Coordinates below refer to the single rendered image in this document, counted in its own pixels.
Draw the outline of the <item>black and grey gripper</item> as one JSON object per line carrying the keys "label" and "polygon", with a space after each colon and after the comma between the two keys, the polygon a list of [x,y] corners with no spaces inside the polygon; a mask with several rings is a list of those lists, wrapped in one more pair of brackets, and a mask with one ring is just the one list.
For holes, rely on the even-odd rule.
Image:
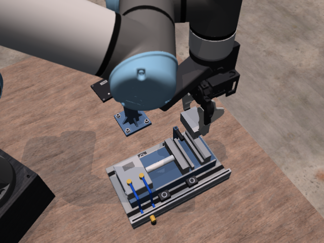
{"label": "black and grey gripper", "polygon": [[[190,103],[193,100],[200,105],[197,108],[199,115],[198,130],[202,136],[207,134],[211,123],[224,114],[224,108],[216,107],[216,102],[212,100],[212,97],[215,98],[224,94],[228,97],[236,93],[240,77],[240,74],[235,70],[239,48],[240,44],[234,41],[231,53],[226,57],[216,60],[201,58],[189,49],[191,59],[197,64],[207,67],[216,66],[210,67],[213,73],[182,98],[184,111],[190,109]],[[236,83],[232,90],[234,82]]]}

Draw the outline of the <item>grey flat bar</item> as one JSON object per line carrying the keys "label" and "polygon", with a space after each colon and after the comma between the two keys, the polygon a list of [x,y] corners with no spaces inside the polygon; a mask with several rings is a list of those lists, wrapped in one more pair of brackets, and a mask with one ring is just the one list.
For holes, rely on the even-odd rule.
{"label": "grey flat bar", "polygon": [[176,138],[174,139],[174,143],[176,144],[177,148],[179,149],[179,151],[187,161],[188,165],[190,166],[190,169],[194,170],[194,164],[192,163],[192,161],[190,160],[190,158],[188,157],[188,155],[186,154],[186,152],[184,151],[184,149],[182,148],[182,146],[180,145],[180,143]]}
{"label": "grey flat bar", "polygon": [[193,146],[193,144],[191,143],[191,141],[188,139],[188,137],[186,136],[186,134],[184,134],[183,137],[185,138],[185,140],[184,140],[185,143],[190,148],[190,150],[192,151],[192,153],[194,154],[194,156],[196,157],[196,159],[198,160],[198,162],[202,166],[204,164],[204,160],[202,159],[202,157],[200,156],[200,154],[198,153],[198,151],[195,149],[195,147]]}

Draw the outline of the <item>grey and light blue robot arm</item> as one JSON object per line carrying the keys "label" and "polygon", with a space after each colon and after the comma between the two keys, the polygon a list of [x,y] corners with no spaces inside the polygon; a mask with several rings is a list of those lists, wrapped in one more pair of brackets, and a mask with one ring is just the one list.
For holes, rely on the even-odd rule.
{"label": "grey and light blue robot arm", "polygon": [[0,0],[0,46],[109,80],[112,97],[125,108],[167,111],[213,73],[190,56],[178,65],[175,23],[189,22],[194,54],[220,59],[233,49],[242,5],[105,2],[106,8],[88,0]]}

